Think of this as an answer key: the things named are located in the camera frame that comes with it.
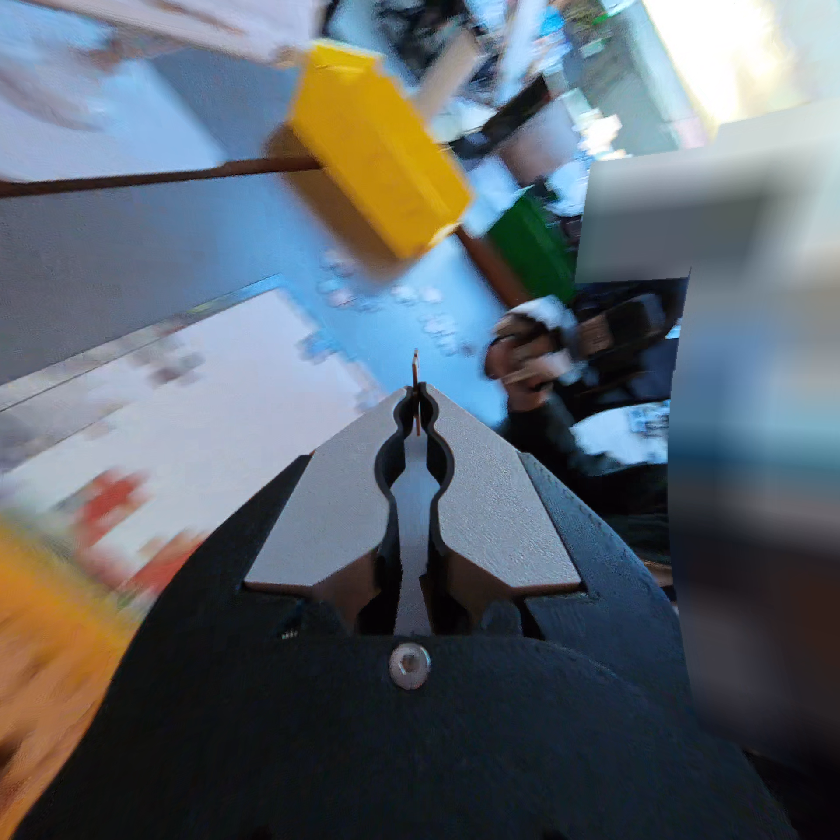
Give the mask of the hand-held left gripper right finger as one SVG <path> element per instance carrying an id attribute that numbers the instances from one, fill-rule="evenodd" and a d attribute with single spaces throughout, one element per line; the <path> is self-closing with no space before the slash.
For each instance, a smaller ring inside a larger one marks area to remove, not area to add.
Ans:
<path id="1" fill-rule="evenodd" d="M 469 634 L 496 602 L 581 593 L 521 453 L 430 384 L 417 387 L 417 404 L 438 484 L 421 578 L 433 633 Z"/>

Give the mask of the person's right forearm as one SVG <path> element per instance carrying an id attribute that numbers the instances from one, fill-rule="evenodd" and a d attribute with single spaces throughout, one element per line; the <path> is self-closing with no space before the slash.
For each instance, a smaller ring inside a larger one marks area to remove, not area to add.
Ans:
<path id="1" fill-rule="evenodd" d="M 510 395 L 507 417 L 498 432 L 582 497 L 594 492 L 603 480 L 626 472 L 629 465 L 608 454 L 586 452 L 572 431 L 573 423 L 565 405 L 549 389 Z"/>

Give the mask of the person's right hand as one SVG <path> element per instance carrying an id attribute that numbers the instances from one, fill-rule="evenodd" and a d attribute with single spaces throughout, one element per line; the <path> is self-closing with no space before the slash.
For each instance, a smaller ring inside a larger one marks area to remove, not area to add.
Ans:
<path id="1" fill-rule="evenodd" d="M 493 331 L 484 373 L 502 386 L 510 411 L 532 411 L 545 404 L 556 382 L 576 379 L 577 366 L 561 328 L 512 312 Z"/>

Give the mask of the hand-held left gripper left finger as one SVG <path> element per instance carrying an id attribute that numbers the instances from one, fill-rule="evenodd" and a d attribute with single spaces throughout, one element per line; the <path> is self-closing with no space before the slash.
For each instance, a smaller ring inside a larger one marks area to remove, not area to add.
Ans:
<path id="1" fill-rule="evenodd" d="M 398 389 L 317 447 L 246 589 L 325 602 L 349 630 L 392 633 L 403 577 L 392 488 L 406 468 L 414 409 L 412 389 Z"/>

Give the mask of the green plastic bin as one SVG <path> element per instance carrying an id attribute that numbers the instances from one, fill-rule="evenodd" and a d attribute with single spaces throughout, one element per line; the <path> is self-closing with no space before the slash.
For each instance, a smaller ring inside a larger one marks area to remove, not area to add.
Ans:
<path id="1" fill-rule="evenodd" d="M 575 298 L 576 247 L 564 232 L 560 217 L 531 189 L 518 195 L 484 238 L 531 297 L 553 296 L 562 303 Z"/>

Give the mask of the white puzzle board printed frame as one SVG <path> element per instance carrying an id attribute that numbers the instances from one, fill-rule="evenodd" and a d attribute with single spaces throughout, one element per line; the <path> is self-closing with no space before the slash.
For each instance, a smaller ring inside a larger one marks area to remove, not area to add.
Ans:
<path id="1" fill-rule="evenodd" d="M 3 536 L 143 613 L 222 522 L 384 395 L 270 282 L 1 396 Z"/>

